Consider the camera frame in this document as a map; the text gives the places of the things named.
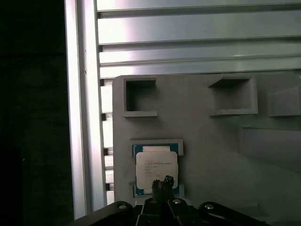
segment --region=dark background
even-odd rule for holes
[[[1,2],[1,187],[11,225],[73,219],[64,26],[63,0]]]

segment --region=square recess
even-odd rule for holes
[[[124,79],[124,117],[157,116],[156,77]]]
[[[257,90],[252,76],[222,75],[214,81],[215,111],[211,116],[257,114]]]

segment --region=square holder slot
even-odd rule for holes
[[[301,86],[268,93],[269,116],[301,115]]]
[[[253,76],[221,75],[213,89],[216,110],[210,116],[257,114],[257,88]]]
[[[127,76],[123,82],[123,117],[156,117],[156,77]]]

